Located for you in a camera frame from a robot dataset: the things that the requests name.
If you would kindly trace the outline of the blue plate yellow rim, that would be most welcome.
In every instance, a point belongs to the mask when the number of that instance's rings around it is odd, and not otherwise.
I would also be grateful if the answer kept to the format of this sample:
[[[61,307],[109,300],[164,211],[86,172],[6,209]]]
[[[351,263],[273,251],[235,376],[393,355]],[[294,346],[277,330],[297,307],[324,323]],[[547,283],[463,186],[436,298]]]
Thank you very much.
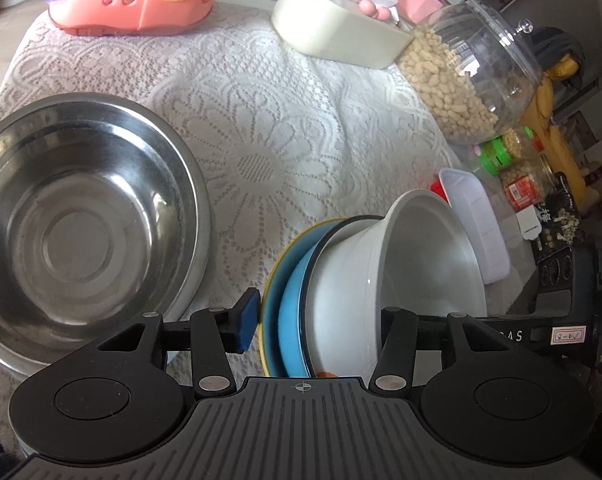
[[[280,253],[265,282],[258,325],[259,353],[264,374],[286,377],[278,342],[278,312],[286,285],[302,257],[342,218],[318,222],[297,235]]]

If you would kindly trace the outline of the light blue plate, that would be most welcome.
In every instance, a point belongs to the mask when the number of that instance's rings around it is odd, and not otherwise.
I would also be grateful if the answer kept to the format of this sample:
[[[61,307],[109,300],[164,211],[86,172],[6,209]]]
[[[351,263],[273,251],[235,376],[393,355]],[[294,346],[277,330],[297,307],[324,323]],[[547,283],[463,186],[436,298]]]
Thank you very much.
[[[273,274],[267,299],[274,300],[277,318],[276,347],[283,361],[284,371],[273,376],[310,378],[311,359],[305,348],[303,324],[305,298],[303,285],[307,272],[311,270],[311,259],[315,250],[328,242],[341,242],[381,220],[380,216],[357,216],[348,219],[328,220],[312,226],[300,234],[281,256]]]

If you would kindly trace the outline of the white bowl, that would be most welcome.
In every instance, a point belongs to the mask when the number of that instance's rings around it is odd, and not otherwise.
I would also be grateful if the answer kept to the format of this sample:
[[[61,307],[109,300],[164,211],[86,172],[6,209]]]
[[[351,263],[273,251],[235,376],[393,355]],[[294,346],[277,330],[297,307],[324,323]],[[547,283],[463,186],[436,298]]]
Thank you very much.
[[[472,244],[438,195],[401,195],[375,222],[354,220],[317,244],[307,284],[304,337],[316,375],[371,378],[381,312],[488,313]]]

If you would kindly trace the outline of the red label nut jar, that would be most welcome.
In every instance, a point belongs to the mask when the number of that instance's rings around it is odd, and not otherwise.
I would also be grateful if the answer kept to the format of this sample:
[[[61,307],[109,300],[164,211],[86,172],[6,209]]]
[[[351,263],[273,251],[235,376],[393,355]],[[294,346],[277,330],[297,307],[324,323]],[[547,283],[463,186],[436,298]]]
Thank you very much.
[[[508,203],[519,212],[543,202],[554,192],[556,179],[545,156],[515,162],[500,173]]]

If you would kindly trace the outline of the white plastic tray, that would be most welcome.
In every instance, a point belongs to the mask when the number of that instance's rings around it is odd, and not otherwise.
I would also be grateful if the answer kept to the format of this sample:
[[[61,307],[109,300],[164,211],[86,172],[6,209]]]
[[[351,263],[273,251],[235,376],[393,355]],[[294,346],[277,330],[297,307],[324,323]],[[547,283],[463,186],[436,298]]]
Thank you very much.
[[[458,215],[472,244],[484,284],[506,278],[510,273],[510,254],[480,180],[470,172],[455,168],[442,168],[438,179],[445,199]]]

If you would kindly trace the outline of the large steel bowl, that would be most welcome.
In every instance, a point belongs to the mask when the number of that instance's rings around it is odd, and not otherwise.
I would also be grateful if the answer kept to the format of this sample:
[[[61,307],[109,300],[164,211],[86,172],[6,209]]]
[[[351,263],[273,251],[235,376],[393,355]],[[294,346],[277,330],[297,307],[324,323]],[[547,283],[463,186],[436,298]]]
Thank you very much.
[[[207,270],[193,153],[135,102],[68,93],[0,121],[0,365],[26,377],[146,311],[176,321]]]

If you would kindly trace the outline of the green lid small jar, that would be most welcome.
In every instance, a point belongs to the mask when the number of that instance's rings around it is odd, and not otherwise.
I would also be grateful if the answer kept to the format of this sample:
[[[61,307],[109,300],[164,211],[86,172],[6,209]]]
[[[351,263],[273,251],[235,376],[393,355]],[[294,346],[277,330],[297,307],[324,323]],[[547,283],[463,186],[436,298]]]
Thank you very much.
[[[529,159],[538,152],[536,134],[528,127],[509,128],[502,136],[476,145],[474,152],[480,165],[496,177],[516,162]]]

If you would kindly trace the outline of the red lid under tray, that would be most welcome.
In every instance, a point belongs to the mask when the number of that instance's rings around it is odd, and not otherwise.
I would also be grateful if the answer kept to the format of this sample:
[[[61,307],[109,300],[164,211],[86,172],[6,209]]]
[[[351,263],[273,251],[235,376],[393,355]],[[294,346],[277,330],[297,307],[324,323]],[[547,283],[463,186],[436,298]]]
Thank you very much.
[[[435,180],[435,182],[430,185],[429,190],[441,197],[446,203],[449,201],[440,179]]]

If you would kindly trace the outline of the white lace tablecloth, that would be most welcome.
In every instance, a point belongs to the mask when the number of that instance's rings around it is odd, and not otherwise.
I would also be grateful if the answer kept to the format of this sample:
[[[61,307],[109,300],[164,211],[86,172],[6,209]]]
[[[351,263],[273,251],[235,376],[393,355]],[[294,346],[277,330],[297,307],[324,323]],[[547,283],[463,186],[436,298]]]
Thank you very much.
[[[278,255],[313,224],[383,214],[458,158],[394,67],[308,58],[269,14],[219,3],[172,37],[75,37],[46,16],[23,38],[0,89],[0,121],[68,93],[148,108],[186,143],[212,214],[207,270],[187,315],[262,286]],[[18,381],[0,365],[0,443],[19,451],[8,403]]]

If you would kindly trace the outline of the clear peanut jar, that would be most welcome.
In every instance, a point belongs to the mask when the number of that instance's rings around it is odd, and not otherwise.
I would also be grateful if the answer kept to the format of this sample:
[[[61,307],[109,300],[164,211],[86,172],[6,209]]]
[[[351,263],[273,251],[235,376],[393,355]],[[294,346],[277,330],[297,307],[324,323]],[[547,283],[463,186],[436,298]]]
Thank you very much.
[[[542,80],[528,18],[510,27],[480,0],[435,11],[413,28],[397,68],[446,140],[480,144],[513,128]]]

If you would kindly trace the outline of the white rectangular container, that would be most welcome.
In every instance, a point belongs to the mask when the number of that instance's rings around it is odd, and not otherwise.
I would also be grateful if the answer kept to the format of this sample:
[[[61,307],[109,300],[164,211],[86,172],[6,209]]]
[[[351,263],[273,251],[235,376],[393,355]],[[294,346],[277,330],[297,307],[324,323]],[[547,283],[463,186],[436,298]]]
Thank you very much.
[[[391,65],[412,41],[412,27],[401,21],[397,5],[383,22],[348,0],[278,0],[272,24],[290,47],[323,60],[368,68]]]

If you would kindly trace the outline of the pink round ball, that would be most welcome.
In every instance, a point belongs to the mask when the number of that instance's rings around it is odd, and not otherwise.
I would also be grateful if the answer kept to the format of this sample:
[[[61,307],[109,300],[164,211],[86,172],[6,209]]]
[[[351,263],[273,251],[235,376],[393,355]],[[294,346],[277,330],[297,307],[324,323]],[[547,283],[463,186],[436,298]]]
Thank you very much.
[[[377,15],[376,4],[371,0],[361,0],[359,2],[359,10],[370,18],[374,18]]]
[[[373,18],[375,20],[378,21],[389,21],[390,18],[392,18],[392,14],[389,8],[387,8],[386,6],[377,6],[375,14],[373,15]]]

